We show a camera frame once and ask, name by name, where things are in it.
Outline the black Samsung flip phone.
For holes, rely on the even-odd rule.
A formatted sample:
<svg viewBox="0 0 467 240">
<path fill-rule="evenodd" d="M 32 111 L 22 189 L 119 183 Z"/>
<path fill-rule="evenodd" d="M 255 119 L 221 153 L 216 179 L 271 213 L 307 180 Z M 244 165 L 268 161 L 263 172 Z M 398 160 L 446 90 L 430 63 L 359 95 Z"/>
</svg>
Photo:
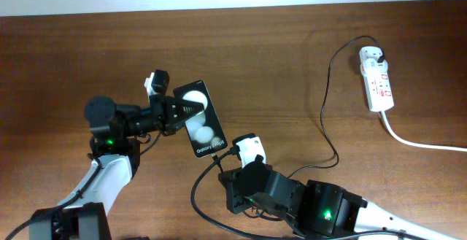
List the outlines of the black Samsung flip phone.
<svg viewBox="0 0 467 240">
<path fill-rule="evenodd" d="M 203 104 L 204 111 L 198 112 L 185 122 L 193 152 L 197 158 L 225 149 L 228 146 L 225 134 L 203 80 L 198 80 L 173 90 L 175 98 Z"/>
</svg>

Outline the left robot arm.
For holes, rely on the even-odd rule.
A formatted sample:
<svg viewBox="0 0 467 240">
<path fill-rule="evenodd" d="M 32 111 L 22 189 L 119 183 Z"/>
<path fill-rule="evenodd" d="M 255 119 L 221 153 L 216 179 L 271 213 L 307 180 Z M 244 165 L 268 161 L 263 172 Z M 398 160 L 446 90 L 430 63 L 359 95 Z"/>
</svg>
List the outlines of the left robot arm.
<svg viewBox="0 0 467 240">
<path fill-rule="evenodd" d="M 30 239 L 110 239 L 107 215 L 139 168 L 140 139 L 153 131 L 173 135 L 208 105 L 204 95 L 184 100 L 154 94 L 149 102 L 148 108 L 141 108 L 96 96 L 86 104 L 91 167 L 57 206 L 34 212 L 29 220 Z"/>
</svg>

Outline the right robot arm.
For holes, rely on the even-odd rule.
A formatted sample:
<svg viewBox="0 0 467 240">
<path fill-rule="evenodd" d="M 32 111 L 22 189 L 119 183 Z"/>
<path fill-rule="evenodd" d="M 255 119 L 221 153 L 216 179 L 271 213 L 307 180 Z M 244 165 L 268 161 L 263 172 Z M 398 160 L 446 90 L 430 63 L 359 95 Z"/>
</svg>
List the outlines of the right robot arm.
<svg viewBox="0 0 467 240">
<path fill-rule="evenodd" d="M 273 170 L 259 159 L 224 171 L 218 179 L 226 190 L 230 212 L 238 214 L 257 207 L 287 222 L 303 238 L 447 238 L 443 233 L 397 217 L 338 185 L 316 180 L 302 183 Z"/>
</svg>

